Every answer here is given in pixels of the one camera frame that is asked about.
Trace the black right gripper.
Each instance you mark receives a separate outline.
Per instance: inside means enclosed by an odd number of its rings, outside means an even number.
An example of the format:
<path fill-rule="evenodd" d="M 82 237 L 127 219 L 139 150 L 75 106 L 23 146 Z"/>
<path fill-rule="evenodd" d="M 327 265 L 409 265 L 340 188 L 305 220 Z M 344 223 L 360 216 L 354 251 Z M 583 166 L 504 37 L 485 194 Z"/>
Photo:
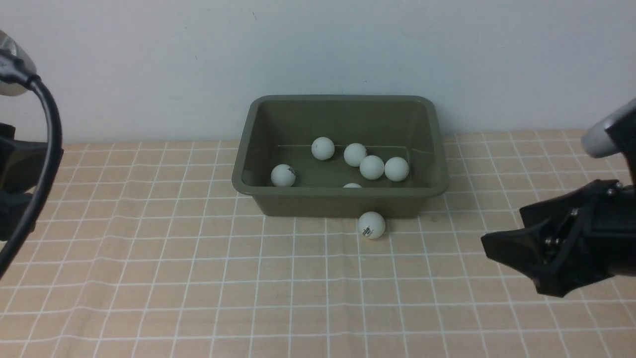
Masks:
<path fill-rule="evenodd" d="M 596 179 L 519 209 L 523 227 L 481 238 L 487 258 L 563 298 L 614 276 L 635 275 L 635 186 Z"/>

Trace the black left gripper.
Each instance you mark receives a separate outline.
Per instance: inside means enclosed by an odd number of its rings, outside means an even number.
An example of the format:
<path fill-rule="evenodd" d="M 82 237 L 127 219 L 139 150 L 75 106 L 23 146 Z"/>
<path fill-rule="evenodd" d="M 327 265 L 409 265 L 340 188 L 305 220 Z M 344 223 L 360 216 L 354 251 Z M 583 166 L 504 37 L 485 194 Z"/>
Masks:
<path fill-rule="evenodd" d="M 47 143 L 14 140 L 16 128 L 0 123 L 0 240 L 11 238 L 39 181 Z"/>

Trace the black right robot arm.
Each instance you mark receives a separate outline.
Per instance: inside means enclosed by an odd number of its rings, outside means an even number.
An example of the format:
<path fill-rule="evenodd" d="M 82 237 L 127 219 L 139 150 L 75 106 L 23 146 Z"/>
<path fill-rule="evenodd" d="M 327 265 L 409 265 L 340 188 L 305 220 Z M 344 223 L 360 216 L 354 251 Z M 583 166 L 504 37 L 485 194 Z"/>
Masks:
<path fill-rule="evenodd" d="M 487 258 L 531 279 L 541 295 L 564 297 L 613 278 L 634 276 L 635 189 L 596 179 L 520 208 L 523 227 L 485 234 Z"/>

